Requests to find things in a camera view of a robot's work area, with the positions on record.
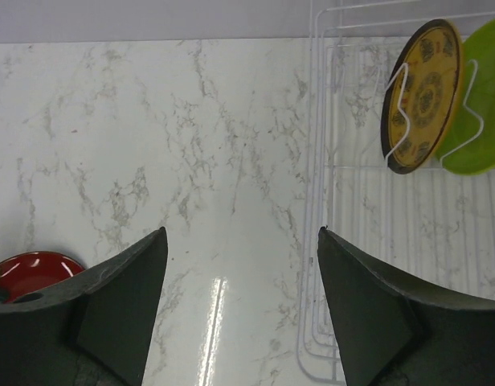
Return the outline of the red floral plate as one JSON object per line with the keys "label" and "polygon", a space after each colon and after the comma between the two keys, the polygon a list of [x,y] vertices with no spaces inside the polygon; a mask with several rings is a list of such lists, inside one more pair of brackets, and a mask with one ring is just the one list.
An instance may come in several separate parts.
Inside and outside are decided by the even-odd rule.
{"label": "red floral plate", "polygon": [[0,262],[0,303],[8,303],[85,271],[62,253],[28,252]]}

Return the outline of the lime green plate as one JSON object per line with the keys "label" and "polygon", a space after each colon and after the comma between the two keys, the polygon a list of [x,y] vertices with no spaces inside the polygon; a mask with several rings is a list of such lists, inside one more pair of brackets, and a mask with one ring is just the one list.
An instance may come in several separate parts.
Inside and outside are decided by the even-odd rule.
{"label": "lime green plate", "polygon": [[436,152],[442,167],[457,175],[495,168],[495,19],[464,41],[461,106]]}

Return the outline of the yellow patterned plate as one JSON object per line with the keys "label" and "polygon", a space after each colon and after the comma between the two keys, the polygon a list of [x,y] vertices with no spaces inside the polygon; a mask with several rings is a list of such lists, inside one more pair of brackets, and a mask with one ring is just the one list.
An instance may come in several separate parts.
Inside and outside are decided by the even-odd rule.
{"label": "yellow patterned plate", "polygon": [[439,148],[461,103],[464,50],[446,19],[422,25],[405,44],[382,104],[380,139],[387,166],[410,174]]}

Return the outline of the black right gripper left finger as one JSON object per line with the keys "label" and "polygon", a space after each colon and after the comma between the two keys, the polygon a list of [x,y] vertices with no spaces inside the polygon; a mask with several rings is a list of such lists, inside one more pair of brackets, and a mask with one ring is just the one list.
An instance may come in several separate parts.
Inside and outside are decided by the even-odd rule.
{"label": "black right gripper left finger", "polygon": [[17,299],[0,286],[0,385],[142,384],[167,260],[159,228]]}

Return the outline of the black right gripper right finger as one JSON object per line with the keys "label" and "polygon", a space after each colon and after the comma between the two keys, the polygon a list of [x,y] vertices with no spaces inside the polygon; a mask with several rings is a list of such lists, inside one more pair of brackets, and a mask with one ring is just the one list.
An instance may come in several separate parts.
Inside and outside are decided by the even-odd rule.
{"label": "black right gripper right finger", "polygon": [[420,279],[327,228],[317,258],[348,385],[495,385],[495,301]]}

